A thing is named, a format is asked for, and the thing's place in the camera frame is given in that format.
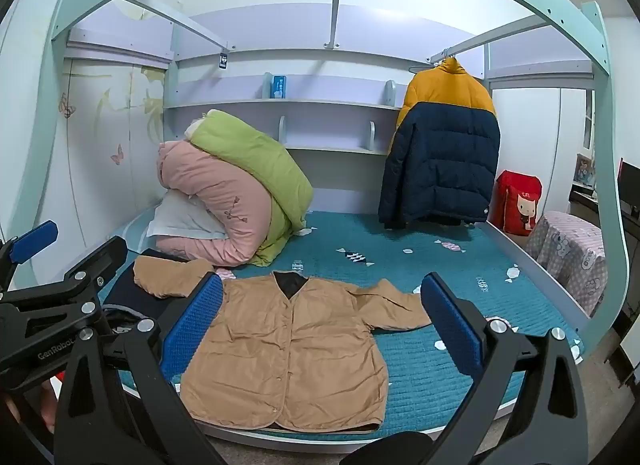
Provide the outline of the tan quilted jacket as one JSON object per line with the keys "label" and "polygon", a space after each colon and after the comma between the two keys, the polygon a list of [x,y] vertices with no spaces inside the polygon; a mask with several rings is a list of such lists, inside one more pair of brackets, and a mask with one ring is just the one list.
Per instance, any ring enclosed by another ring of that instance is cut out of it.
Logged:
{"label": "tan quilted jacket", "polygon": [[219,427],[373,431],[388,395],[373,331],[430,323],[420,297],[386,279],[369,287],[296,272],[226,279],[180,397],[194,419]]}

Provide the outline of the dark folded clothes stack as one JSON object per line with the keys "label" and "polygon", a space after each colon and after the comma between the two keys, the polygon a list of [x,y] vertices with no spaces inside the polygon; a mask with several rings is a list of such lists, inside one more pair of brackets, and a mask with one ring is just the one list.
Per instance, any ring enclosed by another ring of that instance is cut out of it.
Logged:
{"label": "dark folded clothes stack", "polygon": [[160,322],[160,327],[167,329],[186,309],[188,301],[185,298],[157,298],[134,283],[134,262],[142,256],[184,263],[182,258],[152,248],[134,255],[132,262],[116,277],[102,303],[104,317],[115,333],[126,333],[146,318]]}

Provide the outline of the white pillow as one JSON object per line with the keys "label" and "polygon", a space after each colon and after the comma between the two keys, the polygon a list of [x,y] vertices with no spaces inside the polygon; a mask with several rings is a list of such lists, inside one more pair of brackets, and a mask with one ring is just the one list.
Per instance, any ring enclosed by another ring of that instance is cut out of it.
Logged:
{"label": "white pillow", "polygon": [[227,240],[224,225],[196,196],[169,190],[155,208],[149,237],[188,237],[196,240]]}

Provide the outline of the pink patterned covered stool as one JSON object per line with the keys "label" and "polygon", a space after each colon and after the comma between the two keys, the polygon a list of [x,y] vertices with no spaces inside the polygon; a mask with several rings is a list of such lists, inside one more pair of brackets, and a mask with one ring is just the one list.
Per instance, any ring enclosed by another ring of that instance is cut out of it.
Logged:
{"label": "pink patterned covered stool", "polygon": [[544,214],[530,233],[526,253],[546,269],[589,317],[608,283],[599,227],[562,212]]}

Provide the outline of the teal quilted bed mat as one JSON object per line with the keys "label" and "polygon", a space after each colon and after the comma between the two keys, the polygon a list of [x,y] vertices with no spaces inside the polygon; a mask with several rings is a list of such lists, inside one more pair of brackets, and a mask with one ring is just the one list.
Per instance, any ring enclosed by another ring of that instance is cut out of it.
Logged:
{"label": "teal quilted bed mat", "polygon": [[418,294],[437,272],[488,318],[542,335],[567,322],[478,227],[389,233],[314,213],[268,267],[236,268],[189,367],[172,379],[200,422],[349,440],[445,425],[470,379]]}

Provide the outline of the red cartoon bag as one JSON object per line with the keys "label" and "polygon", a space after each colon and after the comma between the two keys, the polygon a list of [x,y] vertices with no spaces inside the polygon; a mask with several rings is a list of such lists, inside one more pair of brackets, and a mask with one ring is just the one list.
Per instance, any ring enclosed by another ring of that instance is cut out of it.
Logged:
{"label": "red cartoon bag", "polygon": [[528,237],[536,226],[542,183],[536,176],[503,170],[491,202],[489,221],[499,230]]}

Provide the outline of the pink folded quilt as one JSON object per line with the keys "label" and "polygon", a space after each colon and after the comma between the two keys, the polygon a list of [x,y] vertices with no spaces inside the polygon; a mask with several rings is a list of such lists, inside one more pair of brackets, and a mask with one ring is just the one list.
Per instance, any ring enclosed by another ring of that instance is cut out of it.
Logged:
{"label": "pink folded quilt", "polygon": [[206,259],[217,267],[250,262],[267,239],[271,222],[271,196],[258,180],[186,140],[160,145],[157,173],[164,188],[203,202],[228,235],[226,240],[160,235],[159,251],[183,259]]}

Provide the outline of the yellow navy puffer jacket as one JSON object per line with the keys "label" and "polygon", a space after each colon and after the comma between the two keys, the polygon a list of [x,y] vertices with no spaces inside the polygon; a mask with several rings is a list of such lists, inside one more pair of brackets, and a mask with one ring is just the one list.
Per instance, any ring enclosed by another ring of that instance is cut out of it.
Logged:
{"label": "yellow navy puffer jacket", "polygon": [[499,150],[491,96],[456,58],[419,72],[396,121],[378,221],[392,230],[486,222]]}

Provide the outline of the green folded quilt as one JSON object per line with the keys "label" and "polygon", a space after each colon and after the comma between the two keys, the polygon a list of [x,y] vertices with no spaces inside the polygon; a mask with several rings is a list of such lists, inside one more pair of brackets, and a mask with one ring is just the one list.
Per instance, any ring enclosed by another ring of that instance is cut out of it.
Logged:
{"label": "green folded quilt", "polygon": [[184,136],[192,146],[249,173],[267,190],[270,226],[250,263],[271,265],[288,239],[306,227],[314,190],[303,170],[279,141],[221,110],[209,110]]}

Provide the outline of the blue box on shelf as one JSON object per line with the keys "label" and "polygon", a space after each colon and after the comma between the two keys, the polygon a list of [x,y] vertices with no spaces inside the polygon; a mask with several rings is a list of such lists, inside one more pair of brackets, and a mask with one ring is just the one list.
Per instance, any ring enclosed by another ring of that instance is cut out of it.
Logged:
{"label": "blue box on shelf", "polygon": [[272,99],[285,99],[287,84],[288,78],[285,75],[273,75],[271,80],[270,97]]}

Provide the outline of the picture frame on desk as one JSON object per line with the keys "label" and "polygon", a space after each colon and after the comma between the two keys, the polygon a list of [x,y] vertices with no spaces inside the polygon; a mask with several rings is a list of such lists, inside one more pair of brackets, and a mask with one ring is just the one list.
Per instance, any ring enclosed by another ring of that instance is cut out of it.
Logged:
{"label": "picture frame on desk", "polygon": [[593,160],[582,154],[576,155],[576,165],[574,171],[574,181],[583,187],[592,188],[594,185],[594,165]]}

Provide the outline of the lavender wall shelf unit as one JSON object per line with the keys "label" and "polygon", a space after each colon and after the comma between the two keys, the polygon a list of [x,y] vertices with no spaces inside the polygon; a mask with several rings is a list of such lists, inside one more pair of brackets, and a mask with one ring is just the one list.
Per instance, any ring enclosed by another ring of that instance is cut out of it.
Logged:
{"label": "lavender wall shelf unit", "polygon": [[[230,113],[295,153],[314,210],[372,214],[409,78],[469,38],[446,23],[396,22],[358,6],[333,13],[325,4],[270,4],[136,20],[107,4],[72,27],[67,48],[162,69],[163,139],[181,138],[209,110]],[[270,97],[273,75],[288,78],[285,99]]]}

